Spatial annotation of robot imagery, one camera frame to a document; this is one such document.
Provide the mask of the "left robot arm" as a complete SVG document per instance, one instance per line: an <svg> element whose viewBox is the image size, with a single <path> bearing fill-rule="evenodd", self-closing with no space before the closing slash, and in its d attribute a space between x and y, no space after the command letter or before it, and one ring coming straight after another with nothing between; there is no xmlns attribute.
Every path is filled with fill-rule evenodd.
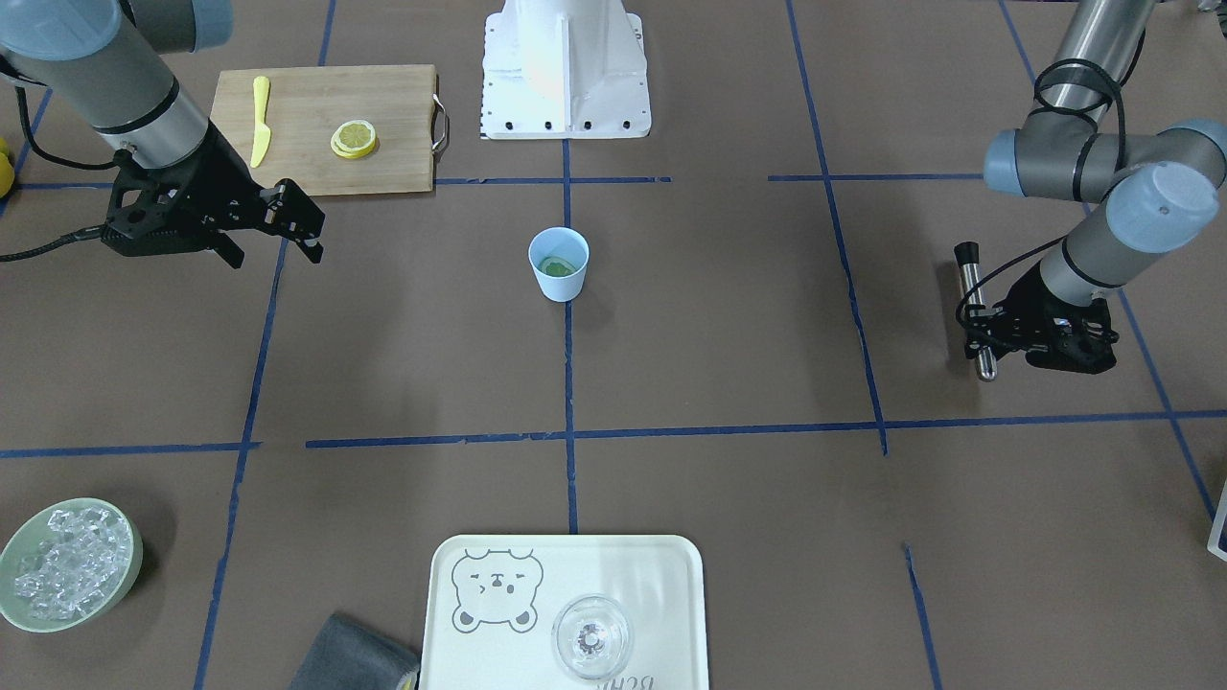
<svg viewBox="0 0 1227 690"><path fill-rule="evenodd" d="M1119 339L1107 303L1129 281L1214 221L1225 184L1225 126L1191 119L1153 135L1126 130L1123 85L1144 48L1152 1L1081 1L1056 56L1033 83L1025 125L998 134L984 160L993 192L1091 203L1060 239L990 303L979 248L955 248L955 319L979 381L1025 354L1043 370L1101 373Z"/></svg>

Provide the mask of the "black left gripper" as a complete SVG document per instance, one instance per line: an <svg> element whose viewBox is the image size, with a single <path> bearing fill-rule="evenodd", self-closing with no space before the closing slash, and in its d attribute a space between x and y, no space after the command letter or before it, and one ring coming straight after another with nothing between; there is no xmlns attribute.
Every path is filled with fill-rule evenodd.
<svg viewBox="0 0 1227 690"><path fill-rule="evenodd" d="M1037 264L996 304L972 300L956 304L969 359L988 350L995 359L1025 354L1029 366L1042 370L1099 374L1117 367L1113 346L1121 336L1112 329L1106 298L1087 306L1066 303L1047 289Z"/></svg>

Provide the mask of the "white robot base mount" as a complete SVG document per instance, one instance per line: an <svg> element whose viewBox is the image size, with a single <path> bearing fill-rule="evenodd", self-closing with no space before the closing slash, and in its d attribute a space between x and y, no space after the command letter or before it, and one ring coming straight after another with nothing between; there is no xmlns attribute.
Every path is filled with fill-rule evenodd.
<svg viewBox="0 0 1227 690"><path fill-rule="evenodd" d="M487 140L647 138L643 23L621 1L506 1L483 29L479 135Z"/></svg>

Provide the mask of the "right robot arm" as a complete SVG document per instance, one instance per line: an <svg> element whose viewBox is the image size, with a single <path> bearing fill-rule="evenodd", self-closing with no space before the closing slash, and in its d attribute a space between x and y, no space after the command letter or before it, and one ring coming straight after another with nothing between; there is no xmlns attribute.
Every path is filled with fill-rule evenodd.
<svg viewBox="0 0 1227 690"><path fill-rule="evenodd" d="M5 255L27 262L98 239L124 257L211 252L229 266L244 253L234 231L288 239L319 263L324 212L293 180L270 188L210 122L164 55L226 44L228 1L5 1L2 76L44 86L110 145L106 220Z"/></svg>

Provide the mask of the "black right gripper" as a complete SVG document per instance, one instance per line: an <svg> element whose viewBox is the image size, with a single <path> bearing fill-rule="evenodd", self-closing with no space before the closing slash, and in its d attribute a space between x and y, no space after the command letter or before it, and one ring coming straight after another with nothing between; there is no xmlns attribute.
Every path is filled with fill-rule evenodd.
<svg viewBox="0 0 1227 690"><path fill-rule="evenodd" d="M118 167L106 209L102 243L124 257L215 252L233 269L244 259L229 233L258 230L285 237L312 264L323 262L325 212L290 178L279 182L279 223L267 207L272 192L252 179L236 149L210 124L198 151L166 169L145 169L134 152L110 157Z"/></svg>

